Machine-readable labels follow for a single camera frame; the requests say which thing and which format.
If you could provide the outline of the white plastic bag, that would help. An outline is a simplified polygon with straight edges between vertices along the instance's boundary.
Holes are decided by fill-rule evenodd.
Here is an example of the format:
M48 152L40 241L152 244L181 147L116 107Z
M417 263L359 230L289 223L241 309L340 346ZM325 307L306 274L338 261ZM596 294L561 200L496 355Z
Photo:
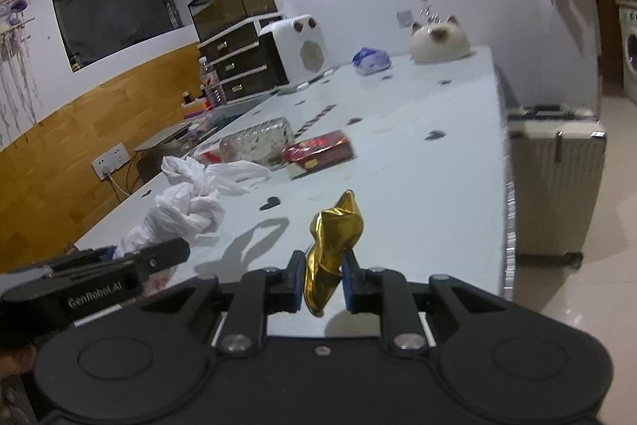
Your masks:
M223 198L252 192L271 177L267 167L253 162L205 165L192 157L165 157L162 173L168 187L154 198L141 224L121 239L116 258L173 238L191 241L216 230L226 215Z

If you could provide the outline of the gold foil wrapper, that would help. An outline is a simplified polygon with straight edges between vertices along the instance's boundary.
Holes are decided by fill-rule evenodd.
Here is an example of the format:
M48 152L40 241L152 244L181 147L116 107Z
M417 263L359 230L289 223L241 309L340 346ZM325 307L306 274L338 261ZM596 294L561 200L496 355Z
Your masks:
M334 207L317 213L311 224L313 245L305 257L303 297L310 313L323 315L341 279L341 260L352 250L364 231L364 220L352 190L344 192Z

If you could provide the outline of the red cigarette box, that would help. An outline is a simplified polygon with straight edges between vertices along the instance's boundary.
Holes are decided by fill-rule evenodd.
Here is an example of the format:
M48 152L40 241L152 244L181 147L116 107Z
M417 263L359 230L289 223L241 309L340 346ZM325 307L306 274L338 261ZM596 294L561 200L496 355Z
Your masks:
M282 152L282 160L291 179L320 172L352 160L354 156L352 143L343 131L331 131L296 142Z

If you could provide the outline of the clear speckled glass jar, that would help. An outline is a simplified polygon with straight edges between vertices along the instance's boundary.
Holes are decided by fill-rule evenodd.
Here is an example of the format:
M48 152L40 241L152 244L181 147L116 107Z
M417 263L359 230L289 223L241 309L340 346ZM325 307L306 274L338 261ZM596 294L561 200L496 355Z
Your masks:
M293 138L291 123L277 118L223 137L219 154L225 163L247 161L270 167L282 162L282 153Z

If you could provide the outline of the upright water bottle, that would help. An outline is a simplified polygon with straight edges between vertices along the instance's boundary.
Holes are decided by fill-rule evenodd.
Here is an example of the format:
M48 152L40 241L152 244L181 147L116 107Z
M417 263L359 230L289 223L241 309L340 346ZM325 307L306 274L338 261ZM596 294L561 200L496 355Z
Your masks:
M199 65L201 85L206 98L214 108L223 106L226 103L225 93L223 93L223 88L220 86L215 68L208 64L205 56L199 58Z

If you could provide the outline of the blue white tissue pack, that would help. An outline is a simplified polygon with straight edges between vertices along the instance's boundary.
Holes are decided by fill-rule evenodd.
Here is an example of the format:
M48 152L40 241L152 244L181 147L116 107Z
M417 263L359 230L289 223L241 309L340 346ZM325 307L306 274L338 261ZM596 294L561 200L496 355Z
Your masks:
M390 56L382 49L369 49L362 47L358 53L352 57L354 70L362 76L375 74L392 67Z

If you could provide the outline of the cream ribbed suitcase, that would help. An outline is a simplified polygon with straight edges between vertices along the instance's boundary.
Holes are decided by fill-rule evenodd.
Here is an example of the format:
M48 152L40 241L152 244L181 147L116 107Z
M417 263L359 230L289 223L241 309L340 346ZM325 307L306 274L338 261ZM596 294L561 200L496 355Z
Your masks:
M508 138L516 259L540 268L581 268L606 164L605 128L587 108L509 108Z

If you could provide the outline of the white space heater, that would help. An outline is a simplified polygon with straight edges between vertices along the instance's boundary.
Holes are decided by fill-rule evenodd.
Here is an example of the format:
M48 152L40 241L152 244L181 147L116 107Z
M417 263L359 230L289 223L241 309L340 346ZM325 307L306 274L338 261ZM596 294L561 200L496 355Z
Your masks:
M313 15L271 23L261 29L258 39L278 87L312 82L330 67L322 27Z

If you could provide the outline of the cat-shaped white lamp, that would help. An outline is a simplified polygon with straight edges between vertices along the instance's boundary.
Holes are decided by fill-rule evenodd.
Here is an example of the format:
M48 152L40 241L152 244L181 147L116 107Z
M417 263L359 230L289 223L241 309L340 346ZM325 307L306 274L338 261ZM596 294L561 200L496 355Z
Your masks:
M411 26L409 54L416 64L447 63L471 53L469 38L455 16L425 25L414 22Z

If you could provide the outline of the glass terrarium tank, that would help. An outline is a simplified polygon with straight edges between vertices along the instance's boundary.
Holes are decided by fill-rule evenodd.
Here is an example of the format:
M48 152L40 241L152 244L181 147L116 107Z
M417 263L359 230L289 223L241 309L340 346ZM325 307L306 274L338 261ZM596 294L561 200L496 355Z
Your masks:
M191 0L187 6L201 42L246 18L277 11L276 0Z

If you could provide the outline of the white washing machine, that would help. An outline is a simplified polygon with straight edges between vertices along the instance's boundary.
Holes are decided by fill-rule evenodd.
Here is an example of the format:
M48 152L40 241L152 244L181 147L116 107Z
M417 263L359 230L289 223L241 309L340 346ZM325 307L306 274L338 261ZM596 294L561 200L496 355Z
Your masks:
M623 86L626 96L637 101L637 9L635 0L616 0L623 55Z

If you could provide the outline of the white wall power outlet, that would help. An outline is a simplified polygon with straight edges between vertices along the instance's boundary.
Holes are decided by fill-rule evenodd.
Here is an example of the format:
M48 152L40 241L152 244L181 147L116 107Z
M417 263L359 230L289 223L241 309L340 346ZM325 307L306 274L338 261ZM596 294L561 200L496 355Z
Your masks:
M123 143L118 143L111 150L99 155L92 162L92 168L99 180L104 180L110 174L120 169L129 161L131 157Z

